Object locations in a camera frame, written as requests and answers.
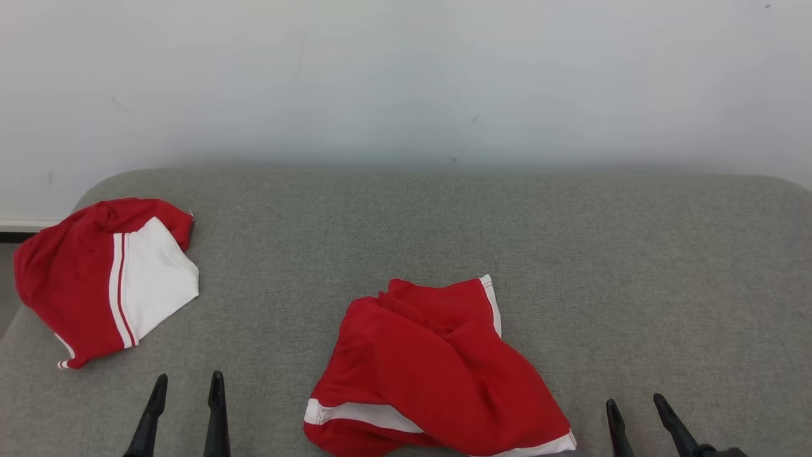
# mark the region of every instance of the white stripe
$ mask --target white stripe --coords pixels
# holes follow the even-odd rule
[[[76,358],[76,352],[74,352],[74,351],[73,351],[73,348],[71,347],[71,345],[67,344],[67,343],[65,342],[65,340],[63,340],[63,339],[62,339],[62,337],[60,337],[60,336],[59,336],[59,335],[57,335],[56,333],[54,333],[54,336],[56,337],[56,339],[58,339],[59,341],[61,341],[63,345],[65,345],[65,348],[67,349],[67,353],[71,355],[71,359],[75,359],[75,358]],[[69,361],[70,361],[70,360],[63,360],[62,362],[57,363],[57,364],[56,364],[56,366],[57,366],[57,367],[60,367],[61,369],[67,369],[67,368],[70,368],[70,367],[68,367],[68,366],[67,366],[67,363],[68,363]]]
[[[565,450],[575,450],[575,437],[572,432],[535,447],[517,447],[506,450],[490,457],[534,457],[536,455],[554,454]]]
[[[358,420],[381,429],[398,430],[406,433],[423,433],[420,427],[390,405],[347,402],[337,407],[325,407],[315,398],[307,401],[307,409],[304,410],[304,422],[313,425],[324,425],[333,419]],[[575,437],[572,436],[572,432],[569,432],[560,438],[539,446],[517,447],[491,457],[532,457],[553,454],[563,450],[574,450],[575,446]]]
[[[490,302],[490,309],[494,315],[494,330],[499,337],[502,337],[502,315],[499,314],[499,307],[496,306],[496,293],[494,292],[494,282],[490,279],[490,275],[485,275],[479,278],[482,283],[482,288],[485,289],[485,295],[488,296]]]
[[[414,422],[390,405],[368,405],[364,403],[342,403],[337,407],[324,407],[318,400],[311,398],[304,410],[304,422],[324,425],[333,419],[359,420],[381,429],[399,430],[406,433],[423,433]]]
[[[124,326],[124,319],[119,311],[119,271],[121,270],[121,233],[113,233],[113,267],[110,269],[109,300],[110,311],[113,313],[115,327],[121,335],[124,349],[132,346],[127,327]]]
[[[127,313],[127,278],[129,276],[130,271],[130,233],[124,234],[124,261],[121,263],[121,312],[122,317],[124,318],[124,322],[129,325],[130,332],[132,332],[132,340],[130,339],[129,333],[127,333],[127,329],[124,329],[124,333],[127,334],[127,344],[124,345],[124,349],[127,349],[131,346],[138,346],[138,337],[136,336],[136,329],[135,326],[132,324],[132,317]]]
[[[55,337],[56,337],[56,338],[57,338],[59,341],[61,341],[63,345],[65,345],[65,348],[67,349],[67,352],[68,352],[68,353],[71,355],[71,359],[74,359],[74,358],[76,357],[76,352],[74,352],[74,351],[73,351],[73,348],[72,348],[72,347],[71,347],[69,344],[67,344],[67,343],[65,342],[65,340],[63,340],[63,339],[62,339],[62,337],[60,337],[60,336],[59,336],[59,335],[57,335],[56,333],[54,333],[54,336],[55,336]]]

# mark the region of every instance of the gray cushion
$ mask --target gray cushion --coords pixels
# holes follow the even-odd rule
[[[233,455],[321,455],[302,417],[348,303],[392,277],[485,273],[505,341],[584,455],[611,453],[608,398],[638,455],[676,455],[654,392],[701,442],[812,449],[812,194],[797,185],[193,168],[125,173],[79,207],[130,196],[193,213],[201,296],[79,371],[56,368],[63,346],[23,307],[0,342],[2,455],[121,455],[162,372],[156,455],[201,455],[215,369]]]

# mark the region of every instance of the red fabric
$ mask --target red fabric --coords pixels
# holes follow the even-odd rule
[[[123,198],[81,209],[15,251],[17,292],[73,348],[68,367],[124,348],[110,310],[113,236],[135,232],[153,217],[187,249],[189,214],[154,198]]]
[[[479,280],[443,289],[392,280],[388,293],[353,301],[311,398],[325,407],[392,405],[424,431],[305,423],[310,441],[339,457],[377,457],[404,444],[494,455],[570,429],[533,366],[495,332]]]

